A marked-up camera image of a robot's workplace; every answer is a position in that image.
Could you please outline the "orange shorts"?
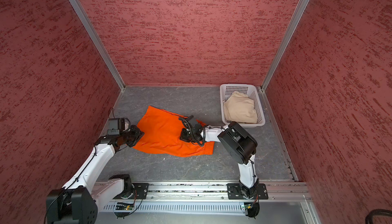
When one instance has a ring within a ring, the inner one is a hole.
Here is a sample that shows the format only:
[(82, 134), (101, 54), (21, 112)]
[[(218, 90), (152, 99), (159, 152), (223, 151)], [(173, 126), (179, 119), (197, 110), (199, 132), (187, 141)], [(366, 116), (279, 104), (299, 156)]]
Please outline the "orange shorts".
[(184, 125), (180, 115), (149, 106), (137, 127), (145, 134), (134, 149), (147, 154), (169, 154), (176, 157), (212, 155), (214, 142), (204, 146), (180, 140)]

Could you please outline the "beige shorts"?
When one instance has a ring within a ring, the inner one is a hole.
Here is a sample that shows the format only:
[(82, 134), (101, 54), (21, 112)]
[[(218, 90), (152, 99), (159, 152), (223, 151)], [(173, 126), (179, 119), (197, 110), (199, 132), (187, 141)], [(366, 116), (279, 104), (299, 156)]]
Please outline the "beige shorts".
[(226, 121), (256, 124), (255, 103), (246, 94), (236, 91), (224, 102), (224, 117)]

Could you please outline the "white plastic laundry basket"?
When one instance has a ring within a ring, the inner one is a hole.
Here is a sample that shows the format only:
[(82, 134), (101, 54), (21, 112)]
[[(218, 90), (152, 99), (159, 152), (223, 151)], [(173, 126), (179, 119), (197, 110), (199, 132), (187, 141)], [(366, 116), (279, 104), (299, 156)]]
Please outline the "white plastic laundry basket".
[(265, 125), (265, 115), (263, 112), (263, 107), (259, 98), (258, 90), (253, 85), (248, 84), (222, 84), (220, 86), (220, 102), (221, 102), (221, 115), (222, 122), (226, 125), (231, 122), (224, 115), (224, 103), (229, 99), (229, 97), (234, 93), (239, 92), (247, 95), (250, 99), (254, 101), (254, 108), (257, 114), (257, 123), (239, 123), (243, 128), (254, 128), (261, 127)]

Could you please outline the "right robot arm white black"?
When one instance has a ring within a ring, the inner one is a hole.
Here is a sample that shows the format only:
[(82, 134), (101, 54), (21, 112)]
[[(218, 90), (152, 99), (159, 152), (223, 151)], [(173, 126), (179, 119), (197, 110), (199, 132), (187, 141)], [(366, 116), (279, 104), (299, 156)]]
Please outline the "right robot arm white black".
[(257, 141), (240, 124), (231, 122), (223, 127), (202, 125), (193, 116), (180, 117), (183, 124), (180, 140), (205, 147), (208, 142), (221, 143), (228, 154), (238, 163), (239, 187), (246, 199), (253, 199), (259, 184), (255, 170)]

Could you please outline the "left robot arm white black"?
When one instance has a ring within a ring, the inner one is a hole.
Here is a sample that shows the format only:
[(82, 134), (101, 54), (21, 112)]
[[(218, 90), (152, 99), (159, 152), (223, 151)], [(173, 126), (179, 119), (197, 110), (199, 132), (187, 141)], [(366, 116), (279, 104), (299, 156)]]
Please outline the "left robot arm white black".
[(75, 175), (62, 188), (52, 190), (46, 199), (45, 224), (93, 224), (98, 213), (118, 197), (120, 206), (127, 208), (126, 200), (134, 210), (140, 208), (136, 201), (147, 197), (149, 184), (134, 185), (128, 174), (112, 176), (97, 191), (93, 188), (109, 160), (120, 151), (122, 145), (135, 146), (144, 133), (135, 125), (124, 129), (108, 130), (94, 144), (91, 155)]

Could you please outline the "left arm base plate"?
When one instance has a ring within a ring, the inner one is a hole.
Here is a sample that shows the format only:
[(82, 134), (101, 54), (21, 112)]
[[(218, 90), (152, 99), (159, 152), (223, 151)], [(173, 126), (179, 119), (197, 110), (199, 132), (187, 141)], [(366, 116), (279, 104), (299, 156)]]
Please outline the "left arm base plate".
[(124, 190), (117, 195), (115, 199), (124, 201), (146, 199), (150, 184), (149, 183), (133, 183), (129, 189)]

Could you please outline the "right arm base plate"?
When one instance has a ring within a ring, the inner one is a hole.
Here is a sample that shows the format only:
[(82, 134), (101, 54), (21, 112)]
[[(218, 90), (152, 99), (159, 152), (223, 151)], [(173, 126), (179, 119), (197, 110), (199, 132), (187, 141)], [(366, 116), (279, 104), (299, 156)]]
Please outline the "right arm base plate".
[(241, 183), (228, 183), (227, 192), (229, 199), (244, 200), (267, 200), (268, 192), (265, 184), (255, 184), (251, 188), (247, 188)]

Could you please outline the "aluminium mounting rail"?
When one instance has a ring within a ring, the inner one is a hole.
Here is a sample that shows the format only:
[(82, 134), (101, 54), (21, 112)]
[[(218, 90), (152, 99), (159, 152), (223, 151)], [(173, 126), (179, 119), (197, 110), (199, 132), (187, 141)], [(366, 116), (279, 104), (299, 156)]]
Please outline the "aluminium mounting rail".
[[(150, 181), (145, 202), (241, 202), (229, 199), (228, 183), (236, 181)], [(267, 181), (267, 200), (260, 202), (312, 202), (306, 183), (293, 181)]]

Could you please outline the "left corner aluminium post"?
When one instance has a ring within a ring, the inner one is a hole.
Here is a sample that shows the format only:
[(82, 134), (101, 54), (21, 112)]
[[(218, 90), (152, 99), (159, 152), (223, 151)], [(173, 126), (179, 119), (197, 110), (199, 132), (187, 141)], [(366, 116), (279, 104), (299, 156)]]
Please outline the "left corner aluminium post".
[(123, 79), (121, 78), (117, 68), (114, 65), (113, 60), (111, 59), (108, 51), (106, 50), (102, 40), (100, 39), (97, 31), (95, 30), (92, 22), (90, 21), (81, 2), (79, 0), (68, 0), (68, 1), (70, 2), (73, 10), (75, 11), (76, 15), (78, 16), (79, 20), (81, 21), (83, 27), (87, 31), (90, 39), (92, 40), (93, 44), (95, 45), (100, 56), (104, 60), (106, 66), (108, 67), (110, 73), (112, 74), (113, 78), (115, 79), (121, 92), (123, 92), (125, 90), (126, 84), (123, 81)]

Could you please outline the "corner aluminium post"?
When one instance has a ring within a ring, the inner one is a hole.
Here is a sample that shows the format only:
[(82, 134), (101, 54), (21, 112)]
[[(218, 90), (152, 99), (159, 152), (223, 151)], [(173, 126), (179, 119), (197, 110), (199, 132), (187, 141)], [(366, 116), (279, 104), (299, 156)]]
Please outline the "corner aluminium post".
[(97, 31), (95, 30), (92, 22), (90, 21), (81, 2), (79, 0), (68, 0), (68, 1), (70, 2), (73, 10), (75, 11), (76, 15), (78, 16), (79, 20), (81, 21), (83, 27), (87, 31), (90, 39), (92, 40), (93, 44), (95, 45), (100, 56), (104, 60), (106, 66), (108, 67), (110, 73), (112, 74), (113, 78), (115, 79), (121, 92), (123, 92), (125, 90), (126, 84), (123, 81), (123, 79), (121, 78), (117, 68), (114, 65), (113, 60), (111, 59), (108, 51), (106, 50), (102, 40), (100, 39)]
[(298, 1), (298, 4), (294, 10), (294, 13), (293, 13), (291, 19), (290, 19), (290, 22), (287, 26), (285, 33), (284, 33), (282, 41), (281, 41), (281, 43), (278, 47), (278, 50), (273, 58), (273, 61), (270, 65), (270, 68), (267, 72), (267, 75), (261, 85), (262, 92), (266, 92), (267, 87), (268, 87), (270, 81), (272, 80), (272, 77), (273, 77), (285, 51), (286, 51), (286, 48), (288, 47), (288, 45), (291, 41), (291, 38), (293, 37), (295, 30), (296, 30), (296, 28), (297, 28), (297, 26), (303, 16), (304, 12), (305, 12), (305, 10), (306, 10), (306, 7), (309, 4), (309, 1), (310, 0), (299, 0)]

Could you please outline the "right corner aluminium post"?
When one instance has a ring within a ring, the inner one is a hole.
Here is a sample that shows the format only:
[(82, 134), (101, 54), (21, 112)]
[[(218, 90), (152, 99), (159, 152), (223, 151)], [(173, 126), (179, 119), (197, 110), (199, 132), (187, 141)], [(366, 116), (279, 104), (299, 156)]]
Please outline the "right corner aluminium post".
[(267, 87), (268, 87), (270, 81), (272, 80), (272, 77), (273, 77), (285, 51), (286, 51), (286, 48), (288, 47), (288, 45), (291, 41), (291, 38), (293, 37), (295, 30), (296, 30), (296, 28), (297, 28), (297, 26), (303, 16), (304, 12), (305, 12), (305, 10), (306, 10), (306, 7), (309, 4), (309, 1), (310, 0), (299, 0), (298, 1), (298, 4), (294, 10), (294, 13), (293, 13), (291, 19), (290, 19), (290, 22), (287, 26), (285, 33), (284, 33), (282, 41), (281, 41), (281, 43), (278, 47), (278, 50), (273, 58), (273, 61), (270, 65), (270, 68), (267, 72), (267, 75), (261, 85), (262, 92), (266, 92)]

